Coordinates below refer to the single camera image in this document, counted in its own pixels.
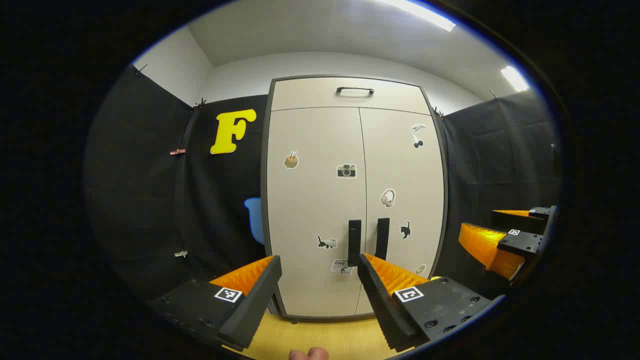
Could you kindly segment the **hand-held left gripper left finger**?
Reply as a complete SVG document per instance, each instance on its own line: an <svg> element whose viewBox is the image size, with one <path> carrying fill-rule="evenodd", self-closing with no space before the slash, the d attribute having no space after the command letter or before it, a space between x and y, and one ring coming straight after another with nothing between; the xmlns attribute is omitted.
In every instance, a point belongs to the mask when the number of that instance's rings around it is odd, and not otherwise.
<svg viewBox="0 0 640 360"><path fill-rule="evenodd" d="M270 255L212 280L188 280L148 303L202 344L242 351L254 339L281 276L281 257Z"/></svg>

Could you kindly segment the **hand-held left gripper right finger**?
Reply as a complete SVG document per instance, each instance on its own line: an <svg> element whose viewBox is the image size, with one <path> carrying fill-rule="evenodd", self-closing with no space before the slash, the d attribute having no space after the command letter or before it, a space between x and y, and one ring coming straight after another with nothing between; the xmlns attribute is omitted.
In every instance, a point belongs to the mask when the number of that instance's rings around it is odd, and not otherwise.
<svg viewBox="0 0 640 360"><path fill-rule="evenodd" d="M358 277L382 335L398 353L446 342L496 306L448 276L423 278L368 253L358 256Z"/></svg>

